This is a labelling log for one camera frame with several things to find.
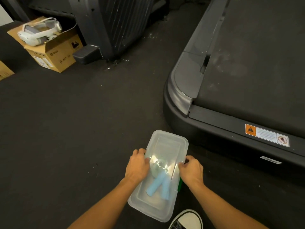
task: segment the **open cardboard box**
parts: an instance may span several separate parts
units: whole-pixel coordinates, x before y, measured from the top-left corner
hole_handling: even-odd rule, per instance
[[[39,22],[42,19],[45,19],[45,17],[37,18],[29,22],[29,24]],[[26,44],[19,38],[17,33],[21,30],[22,25],[7,33],[19,42],[40,66],[57,72],[62,72],[75,63],[72,54],[83,47],[75,28],[67,30],[56,38],[34,47]]]
[[[3,62],[0,61],[0,81],[14,74]]]

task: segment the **hand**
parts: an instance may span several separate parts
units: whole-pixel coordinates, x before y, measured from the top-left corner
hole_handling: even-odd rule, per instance
[[[126,167],[125,178],[138,185],[147,176],[149,171],[149,158],[144,158],[146,150],[134,150]]]
[[[203,166],[193,156],[186,156],[188,163],[179,162],[180,176],[185,184],[191,189],[194,185],[204,185]]]

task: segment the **plastic lid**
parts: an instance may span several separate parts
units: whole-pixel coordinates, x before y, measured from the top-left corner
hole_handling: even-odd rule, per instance
[[[185,161],[188,146],[189,142],[184,137],[154,131],[145,154],[150,158],[150,172],[129,197],[131,207],[160,222],[170,220],[180,180],[177,165]],[[154,191],[153,185],[159,180],[162,184],[158,183]]]

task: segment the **black and white sneaker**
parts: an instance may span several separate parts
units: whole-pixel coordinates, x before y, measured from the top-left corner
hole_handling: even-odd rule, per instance
[[[194,210],[184,210],[170,224],[169,229],[203,229],[202,219]]]

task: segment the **vr headset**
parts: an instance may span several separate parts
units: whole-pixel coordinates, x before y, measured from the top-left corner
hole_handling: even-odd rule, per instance
[[[40,31],[40,28],[47,27],[49,30]],[[40,22],[22,26],[22,30],[18,32],[19,38],[30,46],[37,46],[55,38],[55,32],[61,32],[62,27],[56,18],[46,18]]]

